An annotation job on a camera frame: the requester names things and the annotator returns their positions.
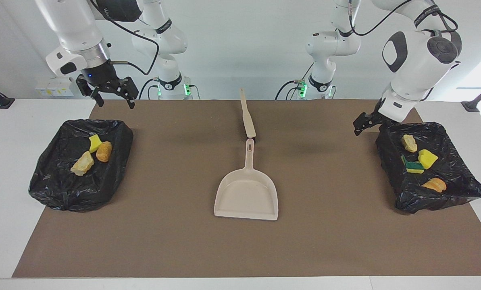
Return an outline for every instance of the white table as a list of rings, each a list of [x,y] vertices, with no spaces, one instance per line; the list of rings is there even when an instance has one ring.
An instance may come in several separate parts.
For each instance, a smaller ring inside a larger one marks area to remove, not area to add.
[[[481,277],[11,279],[44,209],[28,195],[37,158],[64,121],[88,118],[93,106],[91,100],[18,99],[0,110],[0,289],[481,290]],[[417,110],[423,121],[445,126],[481,182],[480,115],[465,112],[459,103],[428,101]],[[471,205],[481,221],[481,199]]]

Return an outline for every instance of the yellow object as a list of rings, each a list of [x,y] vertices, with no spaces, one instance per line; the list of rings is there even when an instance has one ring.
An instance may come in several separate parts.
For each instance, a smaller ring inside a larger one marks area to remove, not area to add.
[[[401,141],[403,147],[405,147],[405,150],[407,150],[408,152],[414,153],[418,151],[418,145],[416,144],[416,140],[413,136],[403,135]]]
[[[438,159],[439,159],[438,156],[435,156],[432,152],[428,151],[427,149],[423,149],[419,151],[418,160],[419,160],[419,163],[421,163],[423,167],[425,167],[425,169],[429,169],[430,167],[432,167],[434,162],[436,162],[436,160]]]
[[[99,149],[99,146],[102,144],[102,141],[100,141],[99,135],[95,134],[91,136],[90,138],[90,149],[88,150],[90,153],[93,153]]]
[[[425,172],[423,169],[408,169],[407,168],[407,172],[408,173],[417,173],[417,174],[423,174],[423,172]]]
[[[89,151],[86,151],[82,154],[81,158],[72,166],[70,169],[71,172],[76,174],[77,176],[83,176],[92,166],[95,164],[93,161],[93,157]]]
[[[433,189],[433,190],[437,191],[438,193],[442,193],[443,191],[446,190],[446,183],[439,178],[432,178],[431,180],[427,181],[422,186],[426,187],[427,189]]]
[[[111,155],[111,150],[113,149],[113,146],[111,145],[111,142],[103,142],[102,145],[100,145],[99,149],[97,149],[97,159],[100,162],[108,162],[110,160],[110,155]]]

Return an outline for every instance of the beige brush handle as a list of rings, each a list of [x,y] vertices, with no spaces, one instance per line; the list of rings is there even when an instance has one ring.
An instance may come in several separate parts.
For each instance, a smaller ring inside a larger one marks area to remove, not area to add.
[[[248,103],[246,103],[246,95],[244,89],[240,89],[240,103],[242,104],[242,121],[244,121],[244,128],[246,129],[246,135],[248,138],[255,138],[255,125],[253,125],[253,119],[248,111]]]

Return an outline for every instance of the black plastic bag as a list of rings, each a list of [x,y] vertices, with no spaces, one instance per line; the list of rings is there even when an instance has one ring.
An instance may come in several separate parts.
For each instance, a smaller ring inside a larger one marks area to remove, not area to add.
[[[84,176],[71,167],[90,148],[90,136],[113,145],[107,163],[92,154],[95,164]],[[108,202],[119,187],[126,170],[133,132],[123,121],[70,120],[61,125],[41,154],[29,185],[29,195],[62,211],[92,211]]]
[[[408,173],[401,160],[402,155],[410,162],[418,160],[417,152],[404,149],[401,143],[404,134],[414,136],[418,151],[427,149],[439,157],[423,174]],[[396,195],[395,207],[401,211],[444,209],[481,198],[481,184],[459,156],[445,128],[438,123],[382,125],[377,149]],[[446,191],[437,193],[421,186],[432,178],[443,180]]]

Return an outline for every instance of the brown table surface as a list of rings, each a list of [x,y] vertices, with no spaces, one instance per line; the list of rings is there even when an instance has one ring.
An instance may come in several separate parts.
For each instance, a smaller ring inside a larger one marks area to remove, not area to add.
[[[254,166],[279,198],[267,222],[213,215],[222,177],[244,165],[239,101],[106,101],[91,118],[135,134],[122,184],[98,211],[45,209],[13,277],[481,276],[469,204],[394,209],[376,129],[353,134],[374,105],[248,101]]]

